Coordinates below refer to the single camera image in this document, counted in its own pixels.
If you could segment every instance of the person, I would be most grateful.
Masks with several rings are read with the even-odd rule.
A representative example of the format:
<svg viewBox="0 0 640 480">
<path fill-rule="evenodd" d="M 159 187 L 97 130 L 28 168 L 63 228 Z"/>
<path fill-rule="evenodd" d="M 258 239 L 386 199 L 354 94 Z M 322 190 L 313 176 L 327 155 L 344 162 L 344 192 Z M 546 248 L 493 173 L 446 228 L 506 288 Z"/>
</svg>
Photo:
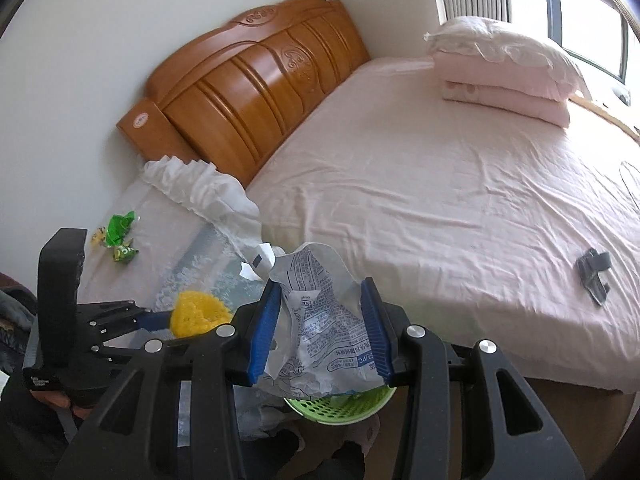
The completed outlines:
<svg viewBox="0 0 640 480">
<path fill-rule="evenodd" d="M 56 465 L 67 446 L 62 425 L 53 407 L 71 408 L 77 426 L 81 426 L 91 412 L 89 409 L 73 406 L 63 392 L 30 392 L 24 385 L 20 371 L 9 377 L 0 396 L 0 424 L 6 425 L 5 428 L 0 428 L 0 434 L 6 434 L 9 429 L 29 466 L 35 467 L 42 475 L 38 478 L 53 477 Z M 346 426 L 340 448 L 316 469 L 298 476 L 296 480 L 362 480 L 365 473 L 364 458 L 379 430 L 380 420 L 377 415 Z M 273 478 L 305 447 L 304 439 L 292 423 L 274 430 L 273 436 L 269 438 L 240 444 L 245 473 L 250 480 Z M 178 478 L 191 478 L 188 448 L 178 448 L 177 466 Z"/>
</svg>

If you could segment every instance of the green plastic wrapper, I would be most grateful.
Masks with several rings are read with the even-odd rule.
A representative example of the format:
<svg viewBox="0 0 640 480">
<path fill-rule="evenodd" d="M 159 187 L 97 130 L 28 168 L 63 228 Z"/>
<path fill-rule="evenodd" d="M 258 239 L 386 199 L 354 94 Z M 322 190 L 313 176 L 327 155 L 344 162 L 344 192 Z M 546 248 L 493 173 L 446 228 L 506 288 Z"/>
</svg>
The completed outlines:
<svg viewBox="0 0 640 480">
<path fill-rule="evenodd" d="M 133 247 L 116 245 L 113 248 L 113 261 L 128 264 L 136 254 L 138 254 L 138 250 Z"/>
<path fill-rule="evenodd" d="M 133 221 L 135 219 L 136 214 L 133 211 L 129 211 L 124 216 L 113 215 L 111 217 L 111 220 L 109 220 L 109 225 L 107 225 L 107 229 L 104 235 L 104 244 L 107 247 L 122 246 L 124 243 L 124 237 L 131 229 L 131 224 L 133 224 Z"/>
</svg>

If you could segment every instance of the green basket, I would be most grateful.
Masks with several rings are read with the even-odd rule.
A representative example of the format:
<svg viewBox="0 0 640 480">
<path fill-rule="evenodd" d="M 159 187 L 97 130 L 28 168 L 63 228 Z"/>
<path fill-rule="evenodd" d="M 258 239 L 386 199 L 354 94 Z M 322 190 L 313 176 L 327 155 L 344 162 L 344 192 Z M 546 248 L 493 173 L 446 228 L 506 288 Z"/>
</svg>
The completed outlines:
<svg viewBox="0 0 640 480">
<path fill-rule="evenodd" d="M 360 422 L 377 413 L 389 402 L 395 388 L 380 386 L 368 392 L 331 396 L 314 400 L 284 399 L 291 409 L 309 420 L 328 426 Z"/>
</svg>

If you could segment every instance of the yellow sponge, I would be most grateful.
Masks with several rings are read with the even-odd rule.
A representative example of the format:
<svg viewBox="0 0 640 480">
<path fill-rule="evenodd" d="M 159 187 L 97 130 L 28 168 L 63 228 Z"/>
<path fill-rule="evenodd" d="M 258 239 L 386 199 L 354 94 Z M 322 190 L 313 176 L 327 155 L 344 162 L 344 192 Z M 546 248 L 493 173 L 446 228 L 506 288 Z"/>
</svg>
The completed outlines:
<svg viewBox="0 0 640 480">
<path fill-rule="evenodd" d="M 169 328 L 176 337 L 200 335 L 231 322 L 233 315 L 213 294 L 187 290 L 178 294 Z"/>
</svg>

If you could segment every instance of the white sticker on headboard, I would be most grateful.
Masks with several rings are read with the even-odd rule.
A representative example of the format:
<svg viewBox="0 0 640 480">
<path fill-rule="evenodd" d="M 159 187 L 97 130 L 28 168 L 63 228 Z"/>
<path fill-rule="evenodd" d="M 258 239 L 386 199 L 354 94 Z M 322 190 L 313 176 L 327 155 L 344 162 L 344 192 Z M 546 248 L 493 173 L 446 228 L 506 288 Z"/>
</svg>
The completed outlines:
<svg viewBox="0 0 640 480">
<path fill-rule="evenodd" d="M 149 118 L 149 114 L 144 112 L 140 115 L 138 115 L 135 119 L 133 119 L 133 127 L 134 128 L 141 128 L 142 126 L 144 126 L 147 122 Z"/>
</svg>

